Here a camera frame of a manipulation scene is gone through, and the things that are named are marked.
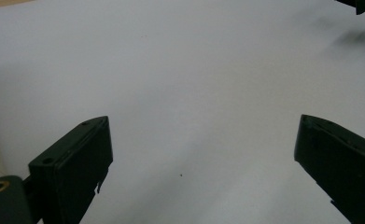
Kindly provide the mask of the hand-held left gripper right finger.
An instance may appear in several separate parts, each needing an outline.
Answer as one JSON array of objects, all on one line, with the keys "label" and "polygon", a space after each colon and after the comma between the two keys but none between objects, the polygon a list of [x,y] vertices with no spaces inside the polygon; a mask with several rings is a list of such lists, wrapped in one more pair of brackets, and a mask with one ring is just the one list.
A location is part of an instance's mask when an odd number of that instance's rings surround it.
[{"label": "hand-held left gripper right finger", "polygon": [[351,224],[365,224],[365,138],[332,121],[303,115],[294,160]]}]

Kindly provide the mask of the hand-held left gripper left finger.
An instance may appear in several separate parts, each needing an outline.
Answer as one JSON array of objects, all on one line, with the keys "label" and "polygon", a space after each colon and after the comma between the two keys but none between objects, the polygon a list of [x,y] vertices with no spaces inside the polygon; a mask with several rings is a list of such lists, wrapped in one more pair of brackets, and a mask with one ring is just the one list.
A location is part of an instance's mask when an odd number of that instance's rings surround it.
[{"label": "hand-held left gripper left finger", "polygon": [[86,120],[29,163],[45,224],[79,224],[113,162],[107,116]]}]

